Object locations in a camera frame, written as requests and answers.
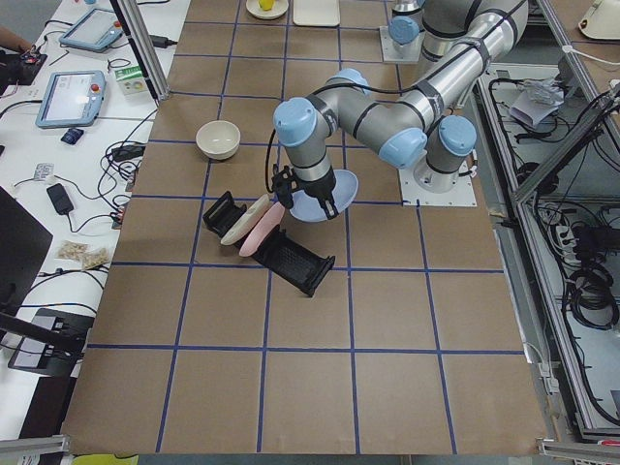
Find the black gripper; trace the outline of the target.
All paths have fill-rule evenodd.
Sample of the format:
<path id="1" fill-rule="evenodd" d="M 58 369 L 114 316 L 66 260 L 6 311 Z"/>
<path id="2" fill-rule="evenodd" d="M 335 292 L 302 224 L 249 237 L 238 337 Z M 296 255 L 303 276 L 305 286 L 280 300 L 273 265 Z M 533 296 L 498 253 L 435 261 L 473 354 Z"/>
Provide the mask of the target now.
<path id="1" fill-rule="evenodd" d="M 332 220 L 339 215 L 339 210 L 333 197 L 333 190 L 335 189 L 335 174 L 333 170 L 328 170 L 321 178 L 311 181 L 302 179 L 298 174 L 295 176 L 297 186 L 308 196 L 319 201 L 327 220 Z"/>

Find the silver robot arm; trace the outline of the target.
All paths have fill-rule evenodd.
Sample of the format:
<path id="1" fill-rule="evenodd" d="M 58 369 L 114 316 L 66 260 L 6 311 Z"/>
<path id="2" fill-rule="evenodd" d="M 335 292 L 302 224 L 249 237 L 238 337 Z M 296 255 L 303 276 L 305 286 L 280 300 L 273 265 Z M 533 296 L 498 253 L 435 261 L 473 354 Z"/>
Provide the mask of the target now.
<path id="1" fill-rule="evenodd" d="M 387 25 L 390 51 L 397 62 L 417 63 L 423 39 L 424 0 L 398 0 Z"/>
<path id="2" fill-rule="evenodd" d="M 397 169 L 414 164 L 433 126 L 490 63 L 521 39 L 529 14 L 526 1 L 406 1 L 418 18 L 396 15 L 422 30 L 418 78 L 390 104 L 360 72 L 343 69 L 305 97 L 281 103 L 273 114 L 273 137 L 289 164 L 275 169 L 271 190 L 285 208 L 302 191 L 330 220 L 341 211 L 326 139 L 342 130 Z"/>

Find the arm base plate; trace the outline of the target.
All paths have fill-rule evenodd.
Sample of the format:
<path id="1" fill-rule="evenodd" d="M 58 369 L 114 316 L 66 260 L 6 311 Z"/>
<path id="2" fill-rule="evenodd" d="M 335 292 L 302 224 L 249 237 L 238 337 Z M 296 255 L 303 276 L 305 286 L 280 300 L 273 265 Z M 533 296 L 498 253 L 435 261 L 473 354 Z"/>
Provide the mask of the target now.
<path id="1" fill-rule="evenodd" d="M 420 160 L 414 168 L 398 171 L 402 203 L 409 206 L 476 207 L 476 195 L 469 167 L 437 173 Z"/>
<path id="2" fill-rule="evenodd" d="M 389 34 L 387 26 L 379 28 L 382 57 L 385 63 L 391 64 L 416 64 L 419 62 L 421 45 L 424 33 L 419 33 L 408 44 L 398 44 Z"/>

